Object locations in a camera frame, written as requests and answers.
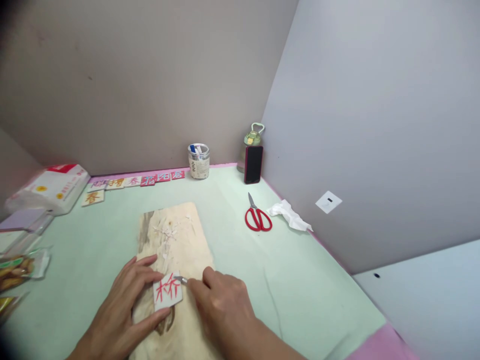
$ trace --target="scissors blade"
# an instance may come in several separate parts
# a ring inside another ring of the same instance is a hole
[[[248,199],[250,200],[250,206],[256,209],[257,207],[255,206],[254,200],[252,199],[252,195],[250,195],[250,193],[248,193]]]
[[[187,285],[187,283],[188,283],[188,280],[186,278],[184,278],[183,276],[174,276],[173,278],[175,280],[178,280],[179,282],[181,282],[183,285]]]

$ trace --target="bottle handle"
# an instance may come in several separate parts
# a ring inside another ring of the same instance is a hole
[[[261,127],[261,130],[258,132],[259,134],[262,133],[263,130],[265,130],[265,125],[263,125],[262,123],[260,122],[254,122],[252,125],[251,125],[251,130],[254,131],[254,125],[257,125],[259,127]]]

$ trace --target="tissue package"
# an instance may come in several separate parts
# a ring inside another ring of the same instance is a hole
[[[89,180],[88,172],[78,164],[52,166],[10,196],[5,208],[11,214],[31,208],[50,210],[56,216],[67,214]]]

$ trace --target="white wall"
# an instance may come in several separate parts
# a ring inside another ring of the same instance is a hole
[[[477,360],[479,264],[477,240],[354,279],[421,360]]]
[[[479,18],[469,0],[298,4],[262,174],[354,273],[480,238]]]
[[[298,0],[26,1],[0,62],[0,125],[92,175],[235,162]]]
[[[42,167],[0,128],[0,222],[8,216],[5,200]]]

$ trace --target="pink table edge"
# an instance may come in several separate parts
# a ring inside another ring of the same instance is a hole
[[[210,165],[211,168],[228,168],[232,166],[237,166],[236,162],[224,163]],[[158,173],[169,173],[174,171],[190,171],[189,167],[173,168],[173,169],[164,169],[164,170],[153,170],[153,171],[140,171],[140,172],[128,172],[121,174],[112,174],[112,175],[101,175],[101,176],[92,176],[89,184],[94,183],[99,180],[116,180],[122,178],[131,178],[131,177],[144,177],[152,176]],[[278,196],[280,200],[283,200],[283,197],[267,182],[265,183],[270,187],[270,189]],[[308,231],[310,235],[321,245],[323,246],[328,253],[342,266],[345,271],[347,269],[342,263],[332,254],[329,249],[324,246],[320,239],[312,232]],[[397,334],[393,326],[387,322],[384,326],[378,329],[372,336],[370,336],[357,350],[355,350],[346,360],[418,360],[418,357],[410,350],[408,345],[404,340]]]

